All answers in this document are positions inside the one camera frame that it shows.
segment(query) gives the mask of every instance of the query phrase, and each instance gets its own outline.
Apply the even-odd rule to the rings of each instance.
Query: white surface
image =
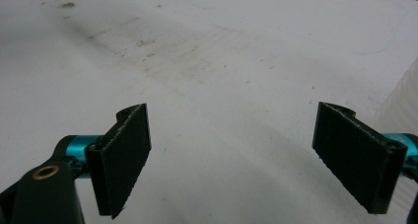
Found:
[[[73,8],[62,8],[66,3]],[[0,189],[147,103],[153,150],[112,223],[404,223],[312,146],[318,101],[369,122],[418,54],[411,0],[0,0]],[[78,181],[87,223],[100,217]]]

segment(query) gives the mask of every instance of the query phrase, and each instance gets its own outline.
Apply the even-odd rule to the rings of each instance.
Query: white table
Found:
[[[319,101],[371,121],[417,24],[411,0],[0,0],[0,189],[147,103],[153,150],[111,223],[404,223],[399,202],[369,215],[312,139]]]

